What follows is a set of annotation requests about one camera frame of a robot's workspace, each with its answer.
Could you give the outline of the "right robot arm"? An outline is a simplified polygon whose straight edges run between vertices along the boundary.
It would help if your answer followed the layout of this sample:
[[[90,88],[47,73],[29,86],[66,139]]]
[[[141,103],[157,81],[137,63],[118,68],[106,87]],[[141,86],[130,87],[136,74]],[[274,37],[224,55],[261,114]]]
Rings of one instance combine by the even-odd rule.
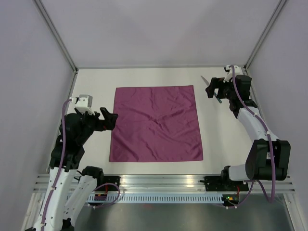
[[[291,145],[274,135],[260,117],[257,104],[250,98],[251,82],[246,75],[237,75],[234,83],[214,77],[206,88],[208,98],[229,101],[230,110],[252,141],[244,164],[226,166],[222,170],[219,183],[225,190],[231,190],[237,181],[283,181],[287,177]]]

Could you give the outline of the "knife with teal handle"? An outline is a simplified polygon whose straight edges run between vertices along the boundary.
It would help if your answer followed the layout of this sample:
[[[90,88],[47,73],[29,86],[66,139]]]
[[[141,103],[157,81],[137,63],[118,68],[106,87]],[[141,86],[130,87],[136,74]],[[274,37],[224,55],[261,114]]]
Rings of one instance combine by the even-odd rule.
[[[201,76],[201,78],[202,78],[202,80],[206,83],[207,86],[210,85],[210,83],[209,83],[203,76]],[[214,96],[215,96],[215,98],[217,99],[217,101],[218,101],[219,103],[222,103],[221,99],[217,96],[217,94],[216,94],[215,92],[214,92]]]

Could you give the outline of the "purple cloth napkin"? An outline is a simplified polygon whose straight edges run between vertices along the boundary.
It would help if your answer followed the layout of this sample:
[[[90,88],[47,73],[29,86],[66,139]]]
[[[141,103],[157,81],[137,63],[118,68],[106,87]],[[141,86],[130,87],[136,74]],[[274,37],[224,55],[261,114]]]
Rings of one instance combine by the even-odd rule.
[[[194,87],[116,88],[110,162],[202,161]]]

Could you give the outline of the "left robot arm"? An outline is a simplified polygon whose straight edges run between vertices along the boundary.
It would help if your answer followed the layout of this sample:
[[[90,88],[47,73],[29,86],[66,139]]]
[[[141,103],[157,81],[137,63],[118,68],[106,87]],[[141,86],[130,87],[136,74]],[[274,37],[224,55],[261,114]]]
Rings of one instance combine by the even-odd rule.
[[[87,198],[93,191],[101,190],[106,184],[103,170],[87,166],[78,179],[77,187],[68,196],[70,186],[78,172],[85,153],[84,144],[98,131],[112,131],[118,114],[108,112],[104,107],[100,112],[62,114],[60,135],[51,153],[48,188],[37,220],[29,228],[31,231],[73,231],[77,218]]]

